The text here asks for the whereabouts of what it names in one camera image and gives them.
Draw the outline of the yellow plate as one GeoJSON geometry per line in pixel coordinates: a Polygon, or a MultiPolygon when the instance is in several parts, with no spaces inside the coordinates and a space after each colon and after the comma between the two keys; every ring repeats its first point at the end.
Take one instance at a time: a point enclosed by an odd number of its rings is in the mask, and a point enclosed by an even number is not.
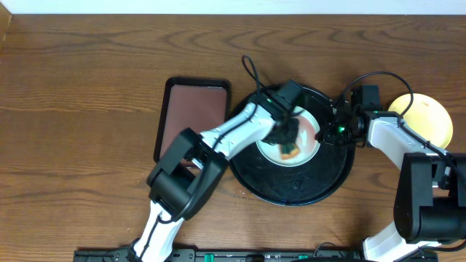
{"type": "Polygon", "coordinates": [[[414,93],[414,102],[404,114],[408,126],[435,146],[446,148],[453,136],[453,123],[447,110],[435,99],[414,93]]]}

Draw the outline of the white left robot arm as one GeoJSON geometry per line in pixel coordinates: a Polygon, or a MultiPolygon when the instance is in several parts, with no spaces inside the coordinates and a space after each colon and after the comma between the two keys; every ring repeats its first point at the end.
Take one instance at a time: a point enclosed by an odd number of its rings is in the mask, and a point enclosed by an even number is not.
{"type": "Polygon", "coordinates": [[[147,178],[150,213],[129,261],[164,261],[181,224],[208,201],[229,160],[268,136],[292,143],[298,125],[293,111],[299,91],[257,93],[224,124],[197,134],[187,128],[170,144],[147,178]]]}

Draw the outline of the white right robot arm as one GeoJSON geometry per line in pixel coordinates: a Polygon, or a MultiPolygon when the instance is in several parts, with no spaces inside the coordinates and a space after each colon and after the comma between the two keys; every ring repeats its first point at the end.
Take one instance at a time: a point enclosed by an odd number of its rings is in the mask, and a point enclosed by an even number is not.
{"type": "Polygon", "coordinates": [[[465,155],[452,154],[415,133],[377,98],[332,106],[317,133],[332,146],[379,149],[400,170],[393,221],[363,242],[368,261],[406,261],[423,251],[465,248],[465,155]]]}

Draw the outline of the green and yellow sponge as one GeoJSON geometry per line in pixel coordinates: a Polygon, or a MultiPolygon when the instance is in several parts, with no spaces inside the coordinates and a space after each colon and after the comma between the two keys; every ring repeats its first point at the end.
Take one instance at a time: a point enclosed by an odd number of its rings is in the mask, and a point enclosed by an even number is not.
{"type": "Polygon", "coordinates": [[[292,159],[299,155],[300,149],[295,143],[280,144],[280,158],[283,160],[292,159]]]}

